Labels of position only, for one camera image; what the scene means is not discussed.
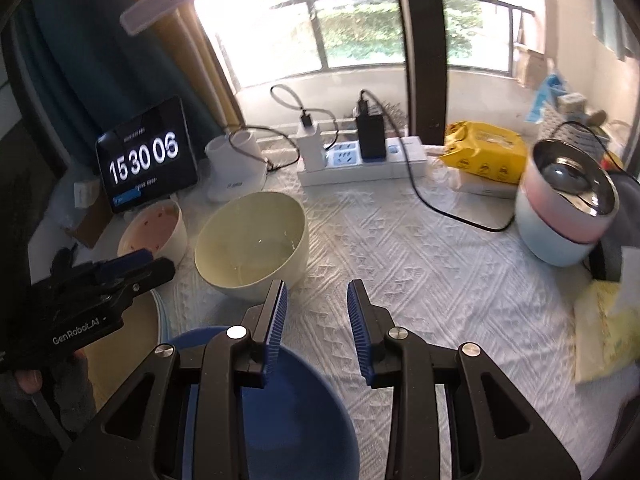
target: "cream bowl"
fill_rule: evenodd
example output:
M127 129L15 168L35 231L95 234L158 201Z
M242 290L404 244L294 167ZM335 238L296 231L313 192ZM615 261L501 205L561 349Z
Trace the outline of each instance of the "cream bowl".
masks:
M261 303L273 280L293 287L305 273L308 256L303 207L284 193L262 191L229 202L207 221L195 264L222 293Z
M169 258L177 267L187 250L187 229L182 210L173 200L161 200L145 207L127 226L118 256L148 249L154 258Z

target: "white charger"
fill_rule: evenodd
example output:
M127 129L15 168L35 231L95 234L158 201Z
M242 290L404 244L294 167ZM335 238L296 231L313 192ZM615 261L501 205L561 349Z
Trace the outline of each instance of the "white charger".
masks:
M306 112L300 117L300 126L296 137L306 171L324 170L326 153L322 143L322 131L320 125L314 122Z

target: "white power strip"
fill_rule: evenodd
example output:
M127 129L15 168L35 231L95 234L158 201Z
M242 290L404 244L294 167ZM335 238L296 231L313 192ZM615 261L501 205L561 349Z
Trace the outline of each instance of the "white power strip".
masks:
M403 137L415 177L425 176L428 170L427 156L420 137ZM298 162L298 179L302 186L320 186L321 184L343 184L365 180L385 180L388 178L407 178L404 152L400 139L386 140L386 160L364 162L360 155L360 143L357 140L336 142L326 152L326 167L318 171L307 171L302 159Z

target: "orange curtain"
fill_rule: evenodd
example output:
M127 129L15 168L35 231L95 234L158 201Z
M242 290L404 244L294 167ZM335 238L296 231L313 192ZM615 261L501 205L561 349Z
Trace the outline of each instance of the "orange curtain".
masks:
M238 101L226 80L209 38L204 33L193 4L185 4L178 10L187 30L180 23L180 18L171 14L153 25L154 32L176 65L186 74L194 90L207 104L218 124L222 127L228 124L244 124ZM185 36L187 33L198 49L206 73L203 73L201 64L194 58L193 49L188 46L190 40Z

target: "blue bowl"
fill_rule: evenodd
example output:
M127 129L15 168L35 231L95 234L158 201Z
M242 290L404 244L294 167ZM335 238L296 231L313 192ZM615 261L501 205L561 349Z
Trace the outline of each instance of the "blue bowl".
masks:
M204 345L226 327L179 335L176 348ZM191 480L197 386L191 391L182 477ZM358 441L344 406L324 379L286 348L263 390L242 389L251 480L357 480Z

